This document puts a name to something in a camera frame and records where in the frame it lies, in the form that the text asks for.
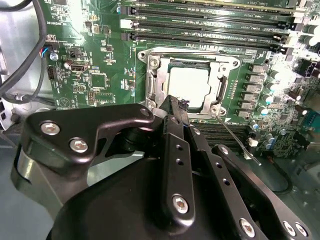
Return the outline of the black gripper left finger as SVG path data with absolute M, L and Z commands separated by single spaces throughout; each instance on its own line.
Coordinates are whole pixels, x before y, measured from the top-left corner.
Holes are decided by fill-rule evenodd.
M 167 96 L 154 115 L 140 104 L 39 112 L 23 127 L 21 155 L 42 175 L 40 203 L 54 222 L 72 197 L 142 159 L 161 162 L 160 211 L 169 227 L 196 217 L 190 145 L 179 100 Z

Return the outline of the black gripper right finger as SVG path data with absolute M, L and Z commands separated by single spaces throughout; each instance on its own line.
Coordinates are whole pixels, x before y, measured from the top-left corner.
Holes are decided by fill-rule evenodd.
M 188 103 L 178 110 L 191 148 L 221 194 L 232 240 L 311 240 L 307 225 L 225 145 L 210 148 L 190 124 Z

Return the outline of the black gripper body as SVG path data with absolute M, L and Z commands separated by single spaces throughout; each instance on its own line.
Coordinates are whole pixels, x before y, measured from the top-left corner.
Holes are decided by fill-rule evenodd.
M 78 193 L 59 211 L 52 240 L 234 240 L 233 227 L 204 163 L 193 157 L 195 221 L 174 234 L 160 210 L 162 164 L 136 161 Z

